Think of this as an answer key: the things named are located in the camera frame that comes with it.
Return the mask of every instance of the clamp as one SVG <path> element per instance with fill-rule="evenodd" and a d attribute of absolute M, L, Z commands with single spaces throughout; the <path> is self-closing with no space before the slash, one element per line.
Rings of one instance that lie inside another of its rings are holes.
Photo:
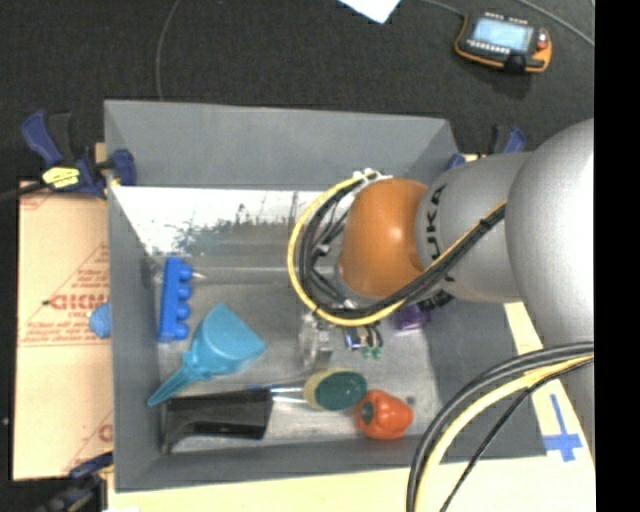
<path fill-rule="evenodd" d="M 48 116 L 46 111 L 38 110 L 20 125 L 27 146 L 44 159 L 42 180 L 51 190 L 105 199 L 107 183 L 102 171 L 114 168 L 122 185 L 136 184 L 136 167 L 128 150 L 116 150 L 105 162 L 93 163 L 86 149 L 77 152 L 72 148 L 70 122 L 69 113 Z"/>

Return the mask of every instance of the handheld device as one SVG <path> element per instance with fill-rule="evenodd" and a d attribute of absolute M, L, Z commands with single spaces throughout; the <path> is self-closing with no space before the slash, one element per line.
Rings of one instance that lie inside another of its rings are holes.
<path fill-rule="evenodd" d="M 544 27 L 494 12 L 465 16 L 454 49 L 474 62 L 516 73 L 540 73 L 551 61 Z"/>

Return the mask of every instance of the yellow cable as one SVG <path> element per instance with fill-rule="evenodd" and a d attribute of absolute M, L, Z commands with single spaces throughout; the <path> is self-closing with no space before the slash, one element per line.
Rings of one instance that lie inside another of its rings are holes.
<path fill-rule="evenodd" d="M 402 306 L 406 302 L 406 299 L 402 299 L 402 300 L 399 300 L 397 302 L 394 302 L 393 304 L 381 309 L 380 311 L 378 311 L 376 313 L 373 313 L 371 315 L 362 317 L 362 318 L 342 318 L 342 317 L 327 313 L 326 311 L 321 309 L 315 302 L 313 302 L 313 299 L 311 297 L 309 297 L 304 292 L 304 290 L 302 289 L 302 285 L 300 284 L 300 281 L 298 280 L 298 276 L 296 275 L 295 262 L 294 262 L 295 252 L 296 252 L 296 243 L 298 241 L 298 236 L 300 235 L 300 232 L 302 231 L 302 227 L 306 223 L 307 219 L 325 201 L 327 201 L 334 194 L 338 193 L 340 190 L 342 190 L 342 189 L 344 189 L 344 188 L 346 188 L 346 187 L 348 187 L 350 185 L 353 185 L 354 183 L 362 180 L 363 177 L 367 178 L 367 177 L 372 176 L 374 174 L 376 174 L 375 171 L 370 171 L 370 172 L 363 173 L 363 176 L 350 178 L 348 180 L 344 180 L 341 183 L 338 183 L 337 185 L 334 185 L 330 189 L 325 190 L 322 194 L 320 194 L 318 197 L 316 197 L 311 202 L 311 204 L 304 210 L 304 212 L 302 212 L 302 215 L 300 215 L 300 218 L 298 219 L 298 221 L 296 222 L 295 226 L 293 227 L 293 231 L 291 232 L 291 236 L 289 238 L 289 245 L 287 247 L 287 270 L 289 272 L 289 280 L 291 281 L 291 284 L 292 284 L 293 289 L 295 290 L 296 294 L 298 295 L 298 297 L 300 297 L 300 300 L 313 313 L 317 314 L 319 317 L 324 318 L 325 320 L 327 320 L 327 321 L 329 321 L 331 323 L 334 323 L 336 325 L 341 325 L 343 327 L 360 327 L 362 325 L 369 325 L 369 324 L 375 323 L 375 322 L 377 322 L 379 320 L 382 320 L 387 315 L 390 315 L 396 309 L 398 309 L 400 306 Z M 499 204 L 494 206 L 485 215 L 485 218 L 489 217 L 495 211 L 497 211 L 498 209 L 502 208 L 505 205 L 505 203 L 506 203 L 506 200 L 501 201 Z M 440 263 L 444 258 L 446 258 L 458 245 L 460 245 L 460 243 L 462 243 L 462 241 L 465 239 L 465 237 L 473 229 L 475 229 L 478 224 L 480 224 L 480 222 L 476 223 L 471 228 L 469 228 L 460 238 L 458 238 L 451 246 L 449 246 L 436 260 L 434 260 L 431 263 L 431 265 L 429 265 L 423 271 L 423 273 L 429 272 L 431 270 L 431 268 L 433 268 L 435 265 Z"/>
<path fill-rule="evenodd" d="M 525 388 L 531 388 L 549 375 L 567 369 L 583 361 L 593 359 L 593 357 L 593 355 L 576 357 L 574 359 L 570 359 L 569 361 L 558 363 L 553 366 L 539 368 L 530 373 L 527 373 L 526 375 L 523 375 L 522 377 L 519 377 L 518 379 L 503 384 L 499 388 L 494 389 L 493 391 L 481 396 L 479 399 L 473 402 L 469 407 L 467 407 L 456 417 L 456 419 L 442 433 L 442 436 L 440 436 L 440 439 L 438 439 L 438 441 L 434 445 L 434 448 L 429 454 L 425 463 L 424 472 L 420 481 L 420 489 L 422 490 L 424 488 L 423 482 L 427 479 L 427 475 L 434 470 L 435 466 L 440 464 L 440 461 L 444 457 L 447 449 L 449 448 L 453 440 L 458 436 L 460 431 L 478 414 L 482 413 L 482 411 L 484 411 L 487 407 L 495 404 L 496 402 L 499 402 L 503 398 L 508 397 L 516 391 L 520 391 L 521 389 Z M 422 493 L 418 494 L 417 502 L 420 501 L 421 494 Z M 429 502 L 425 501 L 425 504 L 426 505 L 424 510 L 430 510 L 430 508 L 427 506 L 429 505 Z"/>

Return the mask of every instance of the clear plastic object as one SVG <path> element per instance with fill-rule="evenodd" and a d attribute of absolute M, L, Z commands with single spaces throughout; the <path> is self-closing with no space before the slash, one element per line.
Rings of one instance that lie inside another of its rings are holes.
<path fill-rule="evenodd" d="M 305 313 L 298 333 L 305 371 L 312 372 L 327 368 L 336 339 L 339 337 L 340 333 L 334 325 L 319 320 L 310 312 Z"/>

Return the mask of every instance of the white paper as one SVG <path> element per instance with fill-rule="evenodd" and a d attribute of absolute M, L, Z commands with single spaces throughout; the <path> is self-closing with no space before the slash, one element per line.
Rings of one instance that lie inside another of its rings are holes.
<path fill-rule="evenodd" d="M 400 0 L 341 0 L 342 3 L 355 9 L 367 18 L 384 23 L 389 18 Z"/>

